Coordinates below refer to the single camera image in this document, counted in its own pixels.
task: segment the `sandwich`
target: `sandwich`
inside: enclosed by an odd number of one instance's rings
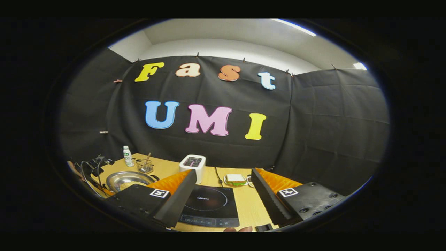
[[[225,178],[228,185],[237,187],[246,184],[246,180],[241,174],[226,174]]]

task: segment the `finger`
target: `finger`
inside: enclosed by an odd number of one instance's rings
[[[252,226],[247,226],[239,230],[239,232],[252,232]]]
[[[233,227],[228,227],[225,230],[223,230],[223,232],[237,232],[237,230],[235,230],[235,228]]]

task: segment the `table surface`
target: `table surface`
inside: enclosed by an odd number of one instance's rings
[[[146,159],[147,155],[136,153],[132,154],[132,157],[136,159]],[[158,159],[152,156],[150,157],[150,160],[152,161],[154,166],[153,172],[149,173],[148,175],[155,175],[160,179],[164,179],[180,172],[179,162]],[[215,173],[215,168],[209,166],[205,166],[204,168],[205,170],[203,174],[203,180],[199,185],[220,187],[217,175]],[[128,167],[125,164],[124,159],[116,161],[113,165],[103,166],[102,169],[104,170],[104,172],[100,174],[102,184],[106,183],[107,177],[112,173],[120,171],[138,171],[136,163],[135,166]],[[251,169],[217,167],[217,172],[222,180],[226,174],[237,173],[243,175],[246,178],[247,175],[251,174]],[[237,231],[244,227],[252,226],[252,231],[255,232],[256,226],[262,226],[266,224],[271,224],[274,229],[279,227],[271,222],[271,219],[268,216],[268,212],[266,211],[266,208],[263,205],[255,188],[252,188],[248,185],[232,188],[234,190],[235,203],[237,205],[237,213],[239,215],[240,222],[240,226],[235,228]],[[195,226],[182,222],[178,222],[177,225],[172,229],[180,232],[223,232],[224,230],[224,228],[221,227]]]

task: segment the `induction cooktop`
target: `induction cooktop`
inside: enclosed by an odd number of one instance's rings
[[[196,185],[190,194],[180,222],[209,227],[239,226],[232,188]]]

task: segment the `metal bowl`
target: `metal bowl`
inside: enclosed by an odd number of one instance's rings
[[[132,172],[132,171],[122,171],[115,172],[110,174],[107,177],[107,186],[113,190],[114,192],[120,192],[120,186],[126,182],[141,182],[146,185],[155,182],[151,177],[140,173],[140,172]]]

